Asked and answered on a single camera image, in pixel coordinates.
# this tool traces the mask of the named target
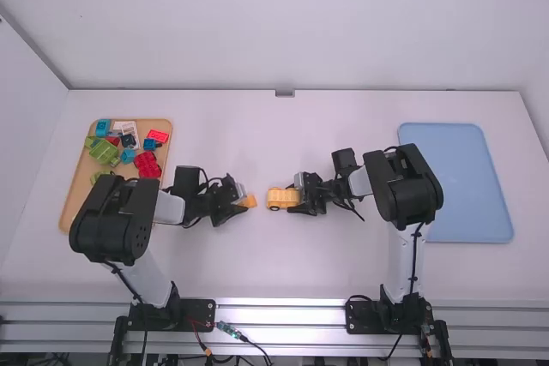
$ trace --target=blue tray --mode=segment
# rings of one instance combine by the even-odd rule
[[[429,242],[507,243],[513,225],[482,130],[470,123],[404,123],[401,144],[415,143],[443,187]]]

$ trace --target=yellow toy block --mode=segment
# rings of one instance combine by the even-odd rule
[[[267,192],[267,207],[271,210],[287,209],[301,203],[299,190],[295,188],[271,188]]]

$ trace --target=white table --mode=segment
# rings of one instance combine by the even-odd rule
[[[27,312],[35,313],[36,321],[47,321],[64,316],[46,309],[53,303],[86,302],[92,305],[88,308],[92,318],[98,313],[97,303],[113,305],[104,314],[105,322],[110,323],[93,335],[102,343],[86,346],[86,350],[108,351],[112,313],[125,311],[123,303],[129,295],[105,269],[72,252],[67,237],[57,229],[83,136],[89,124],[100,117],[165,117],[172,121],[164,186],[172,181],[176,165],[199,165],[211,177],[231,173],[256,194],[258,208],[216,229],[208,221],[187,231],[156,226],[149,248],[182,295],[218,297],[220,302],[230,303],[226,310],[234,309],[235,302],[251,304],[247,309],[257,310],[257,314],[268,308],[276,310],[280,304],[292,306],[290,314],[306,313],[304,306],[315,307],[319,315],[331,314],[331,321],[324,319],[322,326],[330,326],[329,330],[338,326],[341,336],[338,334],[337,339],[350,345],[345,346],[346,353],[369,355],[383,354],[393,338],[374,341],[347,336],[341,329],[340,305],[341,299],[354,293],[377,297],[378,286],[383,283],[387,231],[373,199],[359,205],[366,218],[362,223],[352,213],[330,206],[326,216],[317,218],[273,213],[264,207],[266,191],[291,183],[296,171],[316,171],[329,178],[333,174],[331,152],[353,147],[360,161],[363,152],[397,144],[396,131],[404,122],[478,124],[486,136],[515,238],[509,244],[428,243],[425,295],[436,303],[435,309],[439,306],[436,314],[440,318],[451,318],[464,306],[476,308],[467,311],[469,315],[454,315],[453,322],[449,321],[450,329],[454,327],[450,330],[452,345],[463,348],[458,354],[461,350],[463,356],[480,356],[473,346],[483,346],[484,354],[512,346],[516,350],[509,357],[517,357],[523,347],[528,348],[522,353],[524,357],[549,357],[548,332],[532,334],[527,330],[517,338],[505,329],[517,324],[526,329],[549,327],[549,164],[519,93],[512,92],[298,90],[293,99],[276,98],[274,91],[71,92],[0,272],[0,301],[4,302],[4,306],[0,304],[0,315],[15,322],[2,327],[4,336],[0,328],[0,350],[20,347],[16,346],[18,340],[48,340],[36,328],[39,325],[34,325],[30,333],[24,325],[16,324],[24,320],[17,316],[29,316],[21,314],[25,310],[15,311],[18,304],[34,302],[37,309],[33,312],[26,306]],[[507,309],[490,312],[494,307]],[[83,312],[73,312],[66,315],[67,321],[87,321],[78,315]],[[231,313],[241,316],[239,311]],[[491,313],[496,320],[490,320]],[[283,324],[289,324],[291,319],[299,325],[316,325],[312,335],[300,334],[292,338],[296,340],[290,338],[291,330],[275,338],[272,333],[280,328],[258,328],[256,333],[271,333],[263,338],[267,343],[273,340],[273,353],[289,354],[285,342],[301,342],[314,347],[310,354],[325,354],[329,342],[336,339],[318,334],[317,322],[303,323],[301,315],[271,317],[275,319],[268,324],[276,323],[276,319],[285,319]],[[243,323],[265,326],[260,318],[252,316]],[[501,336],[496,336],[497,331],[479,333],[478,327],[484,326],[505,330],[499,331]],[[477,333],[465,333],[464,327],[472,327]],[[24,339],[27,333],[32,338]],[[66,341],[74,335],[69,329],[59,333],[59,350],[62,346],[68,351]],[[137,351],[139,333],[134,335]],[[207,339],[219,338],[220,353],[231,352],[231,342],[225,350],[223,337],[215,336],[213,333]],[[158,340],[164,343],[158,343],[157,348],[164,347],[166,339],[183,342],[187,336],[175,333],[166,337],[162,333]],[[414,343],[413,339],[404,339],[403,350],[396,354],[415,353]],[[71,348],[84,350],[80,345]],[[28,347],[44,349],[36,342]],[[196,348],[192,345],[185,351]]]

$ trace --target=metal frame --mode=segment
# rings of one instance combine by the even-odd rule
[[[232,323],[272,356],[387,355],[390,335],[349,335],[342,299],[218,298],[216,320]],[[549,302],[431,301],[449,324],[455,357],[549,359]],[[0,302],[0,351],[103,352],[128,303]],[[129,332],[124,351],[140,352],[143,333]],[[215,354],[257,355],[225,333],[203,333]],[[200,354],[193,333],[151,332],[147,352]],[[402,338],[393,356],[419,357],[415,337]]]

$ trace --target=white backdrop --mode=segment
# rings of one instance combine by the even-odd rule
[[[0,266],[66,95],[67,88],[0,16]]]
[[[0,3],[75,88],[517,89],[549,135],[547,0]]]

